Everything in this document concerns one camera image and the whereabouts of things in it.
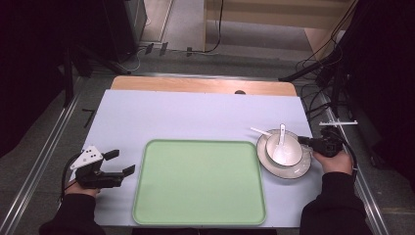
white table surface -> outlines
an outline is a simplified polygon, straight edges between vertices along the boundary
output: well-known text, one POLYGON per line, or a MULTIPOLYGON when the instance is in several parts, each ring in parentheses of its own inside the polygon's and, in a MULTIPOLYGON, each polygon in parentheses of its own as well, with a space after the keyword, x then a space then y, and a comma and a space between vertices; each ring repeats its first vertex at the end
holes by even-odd
MULTIPOLYGON (((104 162, 105 172, 136 165, 121 187, 103 189, 95 220, 100 225, 140 226, 132 217, 140 164, 153 139, 250 141, 285 123, 298 136, 311 137, 299 97, 211 93, 107 90, 85 141, 102 153, 119 149, 119 157, 104 162)), ((312 161, 299 179, 282 179, 261 167, 266 219, 256 227, 299 227, 302 208, 321 191, 321 165, 312 161)))

white stick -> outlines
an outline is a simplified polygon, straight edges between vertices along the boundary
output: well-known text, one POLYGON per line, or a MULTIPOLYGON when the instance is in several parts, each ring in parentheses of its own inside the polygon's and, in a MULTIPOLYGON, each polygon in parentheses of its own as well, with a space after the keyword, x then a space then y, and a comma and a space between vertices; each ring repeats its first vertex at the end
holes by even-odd
POLYGON ((251 127, 251 130, 256 131, 258 133, 261 133, 261 134, 264 134, 264 135, 267 135, 267 136, 271 136, 272 135, 271 133, 268 133, 266 131, 263 131, 263 130, 260 130, 260 129, 256 129, 256 128, 253 128, 253 127, 251 127))
POLYGON ((320 122, 319 125, 348 125, 348 124, 358 124, 357 120, 355 121, 333 121, 333 122, 320 122))

gray floor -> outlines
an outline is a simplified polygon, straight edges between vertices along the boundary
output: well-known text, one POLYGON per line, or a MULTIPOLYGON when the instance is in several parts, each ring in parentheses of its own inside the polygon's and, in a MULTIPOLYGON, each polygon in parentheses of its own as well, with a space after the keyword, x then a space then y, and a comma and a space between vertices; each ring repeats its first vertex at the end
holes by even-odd
MULTIPOLYGON (((189 33, 192 30, 186 26, 180 26, 188 22, 185 21, 183 12, 189 12, 187 11, 189 7, 200 4, 200 1, 192 2, 193 5, 186 4, 186 0, 176 0, 173 5, 164 37, 164 40, 168 40, 169 45, 172 46, 169 49, 185 50, 187 46, 194 48, 200 46, 199 34, 189 33)), ((239 76, 242 79, 276 80, 278 77, 295 72, 296 63, 311 54, 305 35, 300 28, 255 26, 248 23, 225 25, 227 26, 222 28, 223 44, 217 51, 220 55, 186 57, 186 54, 167 52, 164 56, 159 56, 158 51, 154 51, 146 56, 139 55, 140 68, 133 73, 227 75, 239 76), (261 28, 264 28, 264 31, 257 32, 261 28)), ((215 31, 209 35, 208 42, 214 42, 214 37, 215 31)), ((138 61, 132 58, 123 65, 134 68, 138 65, 138 61)), ((115 77, 105 68, 100 66, 94 66, 94 68, 91 78, 81 78, 78 83, 81 87, 77 89, 79 97, 73 113, 53 149, 51 159, 35 191, 27 196, 30 200, 23 210, 22 217, 17 219, 19 223, 13 234, 36 234, 40 224, 52 218, 56 212, 65 162, 70 156, 80 151, 88 133, 89 126, 84 128, 83 125, 88 120, 89 113, 83 112, 82 109, 97 109, 105 89, 110 88, 115 77)), ((297 80, 295 85, 298 94, 300 94, 301 87, 310 82, 312 81, 304 78, 297 80)), ((309 94, 316 90, 318 88, 315 86, 307 86, 304 93, 309 94)), ((64 93, 50 104, 27 132, 21 144, 0 159, 0 178, 2 179, 0 181, 0 221, 6 218, 12 202, 26 181, 37 157, 42 153, 42 147, 63 111, 63 103, 64 93)), ((342 111, 341 118, 347 119, 346 111, 342 111)), ((327 117, 323 114, 312 123, 311 128, 315 136, 318 136, 319 129, 316 123, 320 120, 327 120, 327 117)), ((407 180, 392 169, 378 170, 371 166, 367 147, 355 126, 346 128, 346 136, 359 158, 361 172, 367 179, 390 234, 414 234, 415 196, 407 180)), ((108 234, 129 234, 130 232, 129 228, 106 227, 105 229, 108 234)), ((298 234, 298 230, 278 229, 278 234, 298 234)))

black sleeve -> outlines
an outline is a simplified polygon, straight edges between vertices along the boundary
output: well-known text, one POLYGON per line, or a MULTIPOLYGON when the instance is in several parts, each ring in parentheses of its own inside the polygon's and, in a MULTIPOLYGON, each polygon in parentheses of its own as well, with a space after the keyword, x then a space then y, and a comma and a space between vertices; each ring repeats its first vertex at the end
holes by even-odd
POLYGON ((365 217, 363 203, 354 195, 351 175, 326 173, 321 194, 302 210, 300 235, 372 234, 365 217))
POLYGON ((94 221, 95 198, 84 194, 65 195, 55 217, 39 228, 40 235, 105 235, 94 221))

metal frame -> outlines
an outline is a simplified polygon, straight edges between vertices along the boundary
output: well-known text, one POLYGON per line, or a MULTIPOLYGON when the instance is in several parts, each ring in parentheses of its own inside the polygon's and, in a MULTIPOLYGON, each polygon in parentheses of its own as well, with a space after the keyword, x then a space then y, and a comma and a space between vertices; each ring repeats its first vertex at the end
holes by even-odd
MULTIPOLYGON (((170 77, 189 77, 189 78, 210 78, 210 79, 239 79, 239 80, 263 80, 269 81, 270 79, 258 78, 258 77, 240 77, 240 76, 220 76, 220 75, 197 75, 197 74, 173 74, 173 73, 140 73, 137 75, 146 75, 146 76, 170 76, 170 77)), ((14 199, 9 212, 3 221, 0 227, 0 234, 13 234, 16 230, 20 219, 31 199, 31 196, 36 189, 38 182, 46 169, 49 160, 52 157, 52 154, 62 136, 62 133, 69 122, 69 119, 72 115, 74 108, 78 102, 80 91, 83 89, 86 78, 79 77, 75 83, 76 93, 73 100, 70 104, 63 109, 61 115, 59 116, 55 126, 53 127, 43 149, 41 150, 39 156, 33 168, 31 169, 29 175, 27 176, 21 190, 14 199)), ((320 95, 321 101, 326 103, 327 98, 323 95, 320 95)), ((327 116, 331 121, 339 121, 335 119, 333 113, 330 109, 327 110, 327 116)), ((347 140, 344 130, 341 127, 341 132, 347 140)), ((376 203, 376 200, 369 189, 368 183, 361 171, 357 173, 355 188, 357 190, 360 199, 363 201, 366 213, 368 215, 369 222, 372 226, 374 234, 379 235, 389 235, 388 228, 382 218, 380 209, 376 203)))
POLYGON ((46 169, 46 166, 51 159, 53 152, 62 136, 62 133, 67 126, 70 116, 73 113, 76 103, 79 98, 80 91, 83 88, 85 83, 84 77, 79 77, 75 84, 75 90, 77 91, 74 95, 72 101, 62 110, 55 126, 53 127, 51 133, 46 140, 45 145, 43 146, 40 154, 37 157, 36 162, 34 163, 30 173, 28 174, 24 184, 16 195, 12 205, 9 209, 9 212, 6 215, 5 220, 3 221, 0 227, 0 234, 14 234, 19 221, 22 218, 22 215, 31 199, 31 196, 36 189, 37 184, 40 181, 40 178, 43 175, 43 172, 46 169))
MULTIPOLYGON (((327 103, 327 98, 324 95, 320 94, 321 101, 323 103, 327 103)), ((340 121, 338 118, 335 118, 333 112, 329 108, 327 110, 327 116, 330 121, 340 121)), ((342 126, 340 125, 340 130, 345 137, 345 140, 348 142, 345 131, 343 130, 342 126)), ((390 232, 385 224, 385 221, 382 217, 381 211, 376 203, 375 198, 369 188, 369 185, 362 173, 359 169, 357 172, 356 182, 354 183, 354 187, 359 195, 360 199, 362 200, 364 207, 366 209, 366 214, 369 219, 369 223, 372 227, 372 231, 374 234, 377 235, 389 235, 390 232)))

